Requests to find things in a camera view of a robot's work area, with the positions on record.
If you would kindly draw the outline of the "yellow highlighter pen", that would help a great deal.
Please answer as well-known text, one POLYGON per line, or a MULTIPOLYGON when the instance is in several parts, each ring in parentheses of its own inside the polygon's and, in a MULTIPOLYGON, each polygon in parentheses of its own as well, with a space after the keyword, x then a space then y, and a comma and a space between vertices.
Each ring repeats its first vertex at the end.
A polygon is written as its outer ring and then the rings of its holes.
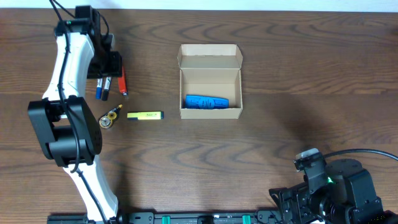
POLYGON ((163 118, 163 111, 141 111, 127 113, 127 119, 131 120, 161 120, 163 118))

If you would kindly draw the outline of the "brown cardboard box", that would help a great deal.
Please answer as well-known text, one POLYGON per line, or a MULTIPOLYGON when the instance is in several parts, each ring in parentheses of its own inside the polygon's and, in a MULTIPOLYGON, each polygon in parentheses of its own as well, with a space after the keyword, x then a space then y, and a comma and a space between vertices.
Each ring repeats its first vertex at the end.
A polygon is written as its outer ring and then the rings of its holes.
POLYGON ((182 119, 238 119, 243 110, 241 66, 243 55, 236 44, 182 44, 177 60, 180 72, 182 119), (223 109, 189 108, 187 96, 224 98, 223 109))

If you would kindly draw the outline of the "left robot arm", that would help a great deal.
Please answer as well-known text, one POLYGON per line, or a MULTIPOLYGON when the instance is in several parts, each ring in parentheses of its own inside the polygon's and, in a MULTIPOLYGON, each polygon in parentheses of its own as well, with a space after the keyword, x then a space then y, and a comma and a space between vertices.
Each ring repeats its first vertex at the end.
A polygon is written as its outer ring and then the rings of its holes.
POLYGON ((54 32, 57 58, 50 85, 28 115, 44 156, 74 181, 86 206, 84 223, 122 223, 99 154, 102 133, 85 90, 88 79, 121 77, 123 61, 114 36, 101 33, 100 16, 61 20, 54 32))

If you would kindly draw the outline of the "yellow correction tape dispenser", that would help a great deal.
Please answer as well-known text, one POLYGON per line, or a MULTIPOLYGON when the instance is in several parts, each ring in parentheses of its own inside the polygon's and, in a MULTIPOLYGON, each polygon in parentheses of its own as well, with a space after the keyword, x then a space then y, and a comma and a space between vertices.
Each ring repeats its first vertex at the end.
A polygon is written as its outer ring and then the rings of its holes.
POLYGON ((98 120, 99 126, 103 129, 109 129, 110 127, 112 127, 119 118, 119 113, 122 107, 122 105, 118 105, 117 107, 102 115, 102 117, 100 117, 100 119, 98 120))

